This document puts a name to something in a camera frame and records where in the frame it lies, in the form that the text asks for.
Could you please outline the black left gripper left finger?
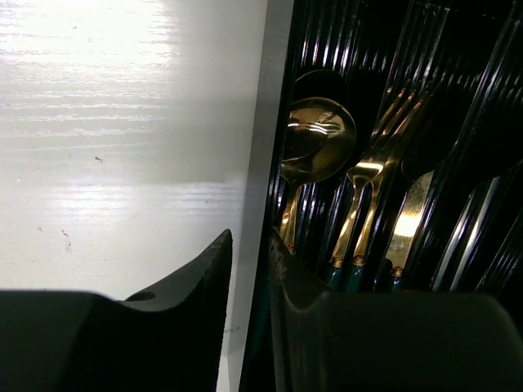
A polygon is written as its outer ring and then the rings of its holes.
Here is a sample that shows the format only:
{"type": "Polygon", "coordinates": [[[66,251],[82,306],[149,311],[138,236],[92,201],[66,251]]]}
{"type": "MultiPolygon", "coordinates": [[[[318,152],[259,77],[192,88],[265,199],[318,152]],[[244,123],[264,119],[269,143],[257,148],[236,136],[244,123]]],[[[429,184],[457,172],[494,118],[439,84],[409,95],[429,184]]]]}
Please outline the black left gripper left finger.
{"type": "Polygon", "coordinates": [[[214,391],[233,238],[123,301],[94,292],[1,293],[4,391],[214,391]]]}

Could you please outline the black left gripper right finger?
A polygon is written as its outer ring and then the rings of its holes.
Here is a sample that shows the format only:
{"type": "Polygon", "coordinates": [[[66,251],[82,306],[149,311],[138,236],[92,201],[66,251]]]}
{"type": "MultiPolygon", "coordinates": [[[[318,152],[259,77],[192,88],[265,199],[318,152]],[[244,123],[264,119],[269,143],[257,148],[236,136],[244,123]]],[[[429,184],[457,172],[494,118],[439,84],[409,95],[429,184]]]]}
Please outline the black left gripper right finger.
{"type": "Polygon", "coordinates": [[[279,391],[519,391],[522,339],[478,293],[343,293],[268,238],[279,391]]]}

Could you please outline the gold knife green handle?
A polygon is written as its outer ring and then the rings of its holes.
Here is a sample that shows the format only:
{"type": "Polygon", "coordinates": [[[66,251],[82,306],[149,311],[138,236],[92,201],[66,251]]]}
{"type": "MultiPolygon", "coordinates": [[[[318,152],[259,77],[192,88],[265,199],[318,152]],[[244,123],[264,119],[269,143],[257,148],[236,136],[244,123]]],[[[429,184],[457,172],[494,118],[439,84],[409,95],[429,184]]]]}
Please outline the gold knife green handle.
{"type": "Polygon", "coordinates": [[[386,253],[386,259],[391,262],[386,283],[388,292],[400,290],[405,265],[422,219],[433,175],[434,171],[423,174],[410,186],[406,194],[386,253]]]}

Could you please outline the metal chopstick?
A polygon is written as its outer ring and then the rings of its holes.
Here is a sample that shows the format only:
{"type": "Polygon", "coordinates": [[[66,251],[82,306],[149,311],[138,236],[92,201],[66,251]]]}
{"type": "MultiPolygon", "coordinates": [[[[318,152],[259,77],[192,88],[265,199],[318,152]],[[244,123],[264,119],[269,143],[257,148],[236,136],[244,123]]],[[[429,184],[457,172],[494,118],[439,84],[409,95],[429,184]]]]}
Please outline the metal chopstick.
{"type": "Polygon", "coordinates": [[[431,282],[432,291],[447,292],[458,288],[467,265],[472,260],[473,248],[479,240],[489,205],[501,182],[501,176],[489,179],[479,184],[469,195],[440,258],[431,282]]]}

